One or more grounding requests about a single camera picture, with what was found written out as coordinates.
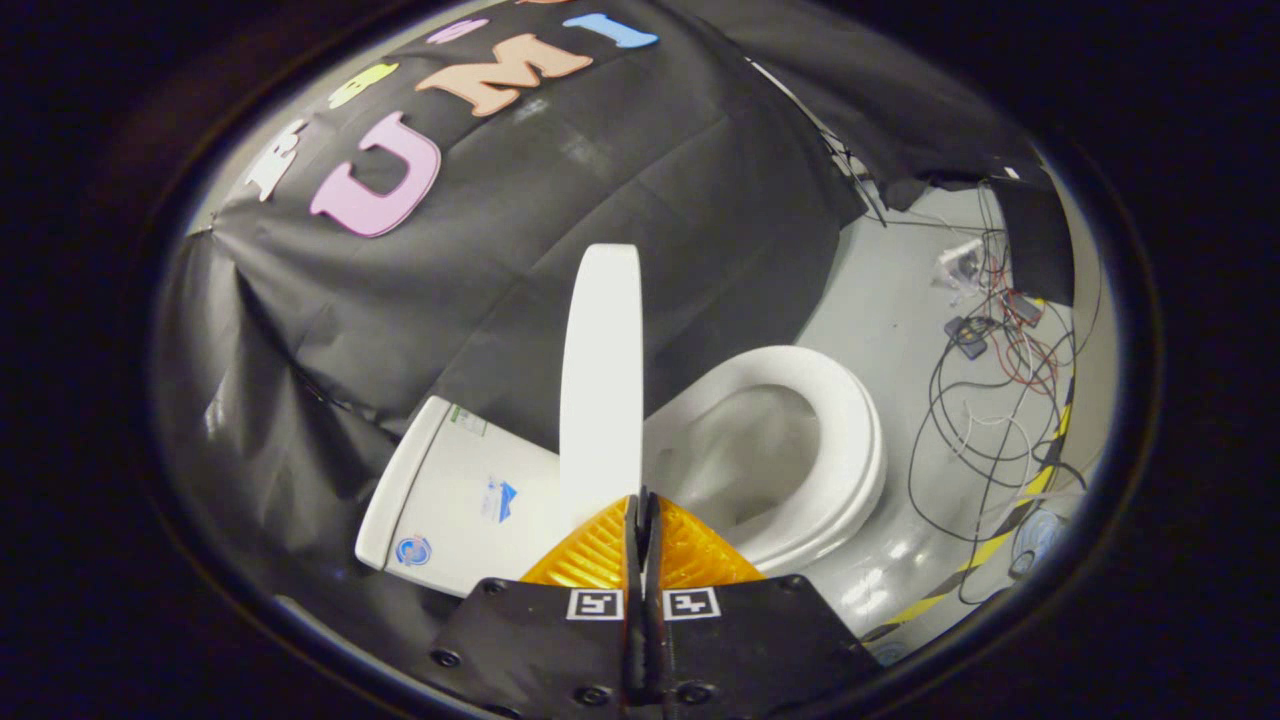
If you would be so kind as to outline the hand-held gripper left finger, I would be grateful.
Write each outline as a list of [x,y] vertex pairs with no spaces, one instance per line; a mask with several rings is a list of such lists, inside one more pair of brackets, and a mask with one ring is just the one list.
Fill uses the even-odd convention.
[[477,714],[627,719],[646,697],[645,497],[572,530],[521,579],[483,578],[415,675]]

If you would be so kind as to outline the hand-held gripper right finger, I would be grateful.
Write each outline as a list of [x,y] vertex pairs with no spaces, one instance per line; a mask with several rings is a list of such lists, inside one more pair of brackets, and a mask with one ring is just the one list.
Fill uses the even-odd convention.
[[783,719],[882,666],[801,574],[768,577],[673,501],[645,497],[643,698],[657,719]]

